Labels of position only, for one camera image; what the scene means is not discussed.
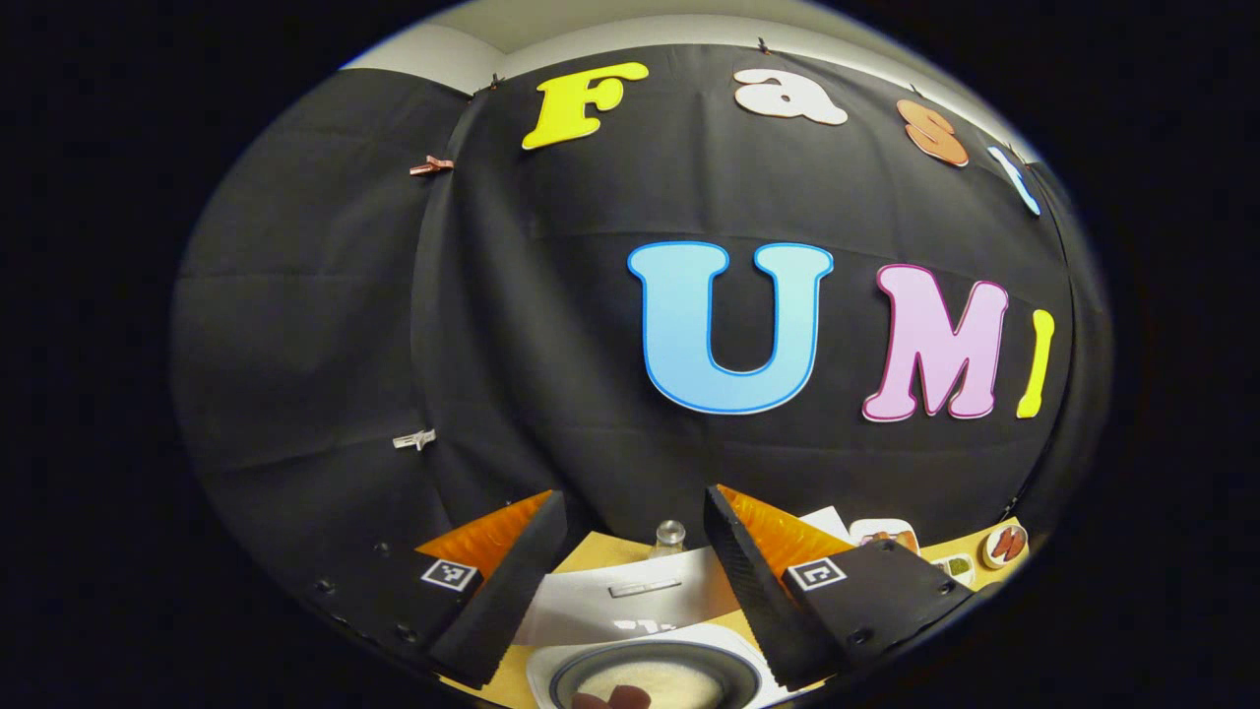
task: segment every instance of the salt shaker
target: salt shaker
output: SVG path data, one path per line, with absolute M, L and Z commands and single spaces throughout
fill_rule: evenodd
M 656 525 L 656 544 L 648 553 L 649 559 L 669 557 L 683 552 L 683 539 L 687 538 L 687 528 L 678 520 L 665 520 Z

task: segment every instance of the white wall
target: white wall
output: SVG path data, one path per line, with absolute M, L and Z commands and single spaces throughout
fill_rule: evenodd
M 658 15 L 619 20 L 552 37 L 504 54 L 462 31 L 420 23 L 387 39 L 343 68 L 381 68 L 425 77 L 472 93 L 490 83 L 490 74 L 513 77 L 556 62 L 655 44 L 732 44 L 756 47 L 764 38 L 771 50 L 813 57 L 849 67 L 903 88 L 914 84 L 925 97 L 958 113 L 998 141 L 1009 144 L 1026 161 L 1041 157 L 992 108 L 925 72 L 886 54 L 799 26 L 727 15 Z

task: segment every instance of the orange soft pad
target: orange soft pad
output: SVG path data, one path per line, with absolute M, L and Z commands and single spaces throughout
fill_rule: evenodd
M 552 491 L 539 492 L 520 502 L 472 520 L 442 536 L 416 548 L 421 554 L 476 567 L 484 579 L 499 568 L 512 545 L 525 531 L 534 513 L 543 506 Z
M 852 544 L 815 529 L 782 510 L 736 492 L 723 485 L 717 489 L 731 504 L 735 515 L 740 518 L 761 557 L 782 583 L 788 567 L 813 562 L 840 552 L 853 549 Z

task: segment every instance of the blue letter u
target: blue letter u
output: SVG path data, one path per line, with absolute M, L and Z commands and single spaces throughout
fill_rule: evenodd
M 651 384 L 672 402 L 707 414 L 756 414 L 785 404 L 809 382 L 818 345 L 818 283 L 832 254 L 803 243 L 771 243 L 752 261 L 775 281 L 770 361 L 732 373 L 713 361 L 713 277 L 731 257 L 721 246 L 664 241 L 630 253 L 643 281 L 643 356 Z

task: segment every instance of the black bowl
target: black bowl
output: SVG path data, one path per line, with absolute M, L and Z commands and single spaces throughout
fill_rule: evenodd
M 747 660 L 697 642 L 640 641 L 604 647 L 580 655 L 564 664 L 551 681 L 551 699 L 570 706 L 577 688 L 596 672 L 627 662 L 673 662 L 704 672 L 722 686 L 717 709 L 746 706 L 761 689 L 761 675 Z

